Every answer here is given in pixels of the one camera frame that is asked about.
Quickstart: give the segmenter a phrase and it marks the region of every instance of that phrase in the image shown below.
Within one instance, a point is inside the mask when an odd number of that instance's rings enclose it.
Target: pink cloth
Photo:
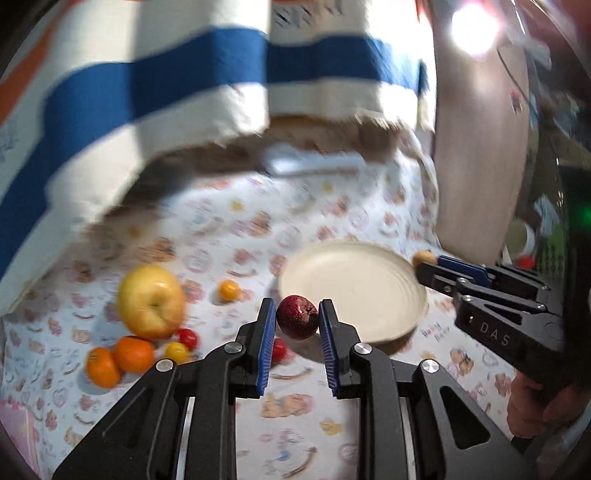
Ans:
[[[0,422],[19,453],[39,475],[35,451],[35,419],[31,410],[20,403],[8,404],[0,401]]]

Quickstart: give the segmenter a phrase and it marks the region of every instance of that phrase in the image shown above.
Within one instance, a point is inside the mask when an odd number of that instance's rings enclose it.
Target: orange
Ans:
[[[121,381],[121,371],[111,352],[104,347],[93,348],[86,358],[86,373],[95,385],[113,388]]]
[[[113,357],[124,372],[144,374],[156,361],[156,348],[141,338],[123,337],[113,347]]]

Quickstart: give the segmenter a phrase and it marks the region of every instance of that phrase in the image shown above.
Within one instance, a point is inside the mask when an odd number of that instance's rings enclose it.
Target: blue gripper pad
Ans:
[[[486,268],[479,265],[470,265],[455,258],[446,257],[445,255],[438,257],[437,265],[461,273],[467,277],[472,277],[476,285],[486,288],[492,287],[492,280],[488,276]]]
[[[328,384],[332,390],[333,396],[336,397],[340,386],[338,358],[336,356],[335,341],[333,339],[332,330],[323,302],[320,302],[318,313],[320,322],[320,341],[322,343],[324,367],[326,368],[326,379],[328,380]]]
[[[275,302],[271,299],[263,300],[260,314],[265,315],[265,328],[261,338],[261,348],[258,355],[258,373],[256,376],[256,391],[263,396],[269,383],[271,371],[271,357],[273,355],[273,340],[275,338]]]

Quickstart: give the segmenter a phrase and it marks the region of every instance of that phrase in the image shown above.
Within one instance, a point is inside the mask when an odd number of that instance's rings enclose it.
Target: metal screw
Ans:
[[[242,344],[239,342],[230,342],[223,346],[226,353],[240,353],[242,352]]]
[[[169,370],[173,369],[173,361],[165,358],[156,364],[156,370],[159,372],[168,372]]]
[[[368,343],[356,343],[355,346],[353,347],[353,349],[359,354],[359,355],[367,355],[368,353],[371,353],[371,345]]]
[[[437,370],[439,370],[439,364],[435,360],[427,359],[422,364],[421,367],[425,372],[433,374]]]

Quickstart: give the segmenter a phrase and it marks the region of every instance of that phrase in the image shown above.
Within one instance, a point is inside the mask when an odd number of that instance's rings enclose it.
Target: white plate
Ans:
[[[353,325],[362,342],[406,335],[427,308],[427,292],[413,266],[363,242],[325,242],[298,252],[279,278],[279,294],[301,295],[316,306],[331,299],[339,321]]]

